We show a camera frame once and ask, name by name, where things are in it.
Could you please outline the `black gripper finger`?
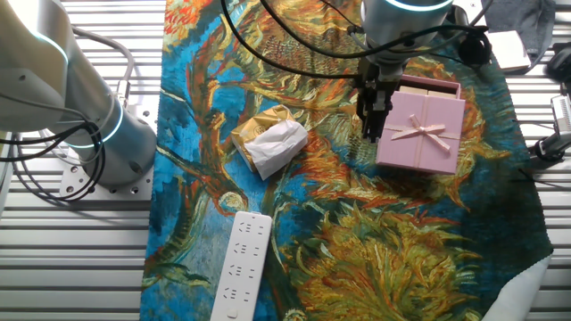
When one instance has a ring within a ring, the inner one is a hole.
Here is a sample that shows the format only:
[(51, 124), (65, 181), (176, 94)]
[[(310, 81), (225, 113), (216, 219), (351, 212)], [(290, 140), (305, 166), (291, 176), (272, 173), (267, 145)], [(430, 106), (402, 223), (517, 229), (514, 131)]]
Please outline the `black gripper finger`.
[(377, 101), (376, 101), (376, 118), (377, 118), (377, 129), (376, 135), (381, 136), (383, 129), (385, 127), (386, 118), (389, 112), (393, 108), (392, 103), (392, 94), (386, 93), (386, 91), (379, 91), (377, 92)]
[(365, 105), (359, 107), (359, 117), (362, 121), (362, 136), (371, 143), (377, 140), (377, 111)]

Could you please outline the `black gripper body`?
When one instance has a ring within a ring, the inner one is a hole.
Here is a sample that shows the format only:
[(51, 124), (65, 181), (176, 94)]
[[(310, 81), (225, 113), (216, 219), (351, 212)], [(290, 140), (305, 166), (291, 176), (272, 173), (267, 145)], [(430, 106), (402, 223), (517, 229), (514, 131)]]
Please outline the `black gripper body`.
[(390, 111), (402, 66), (368, 66), (357, 82), (358, 111)]

